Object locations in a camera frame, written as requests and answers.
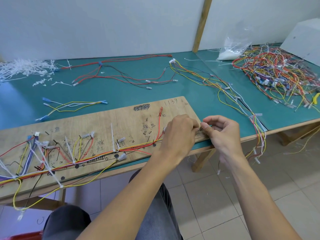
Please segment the white box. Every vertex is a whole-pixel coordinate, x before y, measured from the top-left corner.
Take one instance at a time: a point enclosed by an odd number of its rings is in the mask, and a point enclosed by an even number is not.
[[[297,23],[280,48],[320,66],[320,19]]]

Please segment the forearm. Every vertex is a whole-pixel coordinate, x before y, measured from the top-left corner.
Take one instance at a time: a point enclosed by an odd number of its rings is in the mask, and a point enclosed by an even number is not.
[[[248,163],[233,165],[231,172],[234,189],[253,240],[301,240]]]
[[[82,232],[78,240],[135,239],[141,222],[167,174],[173,169],[155,152],[148,163],[99,216]]]

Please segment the pile of white cable ties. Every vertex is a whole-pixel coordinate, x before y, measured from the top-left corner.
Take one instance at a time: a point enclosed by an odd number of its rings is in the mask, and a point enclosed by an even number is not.
[[[0,62],[0,82],[15,80],[12,77],[20,73],[24,76],[51,75],[54,74],[55,70],[58,70],[58,67],[54,64],[54,60],[31,61],[18,59],[10,62]]]

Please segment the gray pants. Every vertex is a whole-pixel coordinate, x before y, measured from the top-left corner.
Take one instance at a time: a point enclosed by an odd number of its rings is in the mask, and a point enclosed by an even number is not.
[[[48,217],[43,240],[74,240],[91,223],[87,212],[74,205],[66,205],[53,211]],[[155,195],[141,223],[136,240],[183,240],[169,192],[164,184]]]

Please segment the white plastic bag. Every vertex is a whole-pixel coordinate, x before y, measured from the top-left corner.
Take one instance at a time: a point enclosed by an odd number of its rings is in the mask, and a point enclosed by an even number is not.
[[[220,49],[217,60],[235,60],[241,56],[252,43],[252,28],[246,26],[243,21],[238,22],[227,33],[224,47]]]

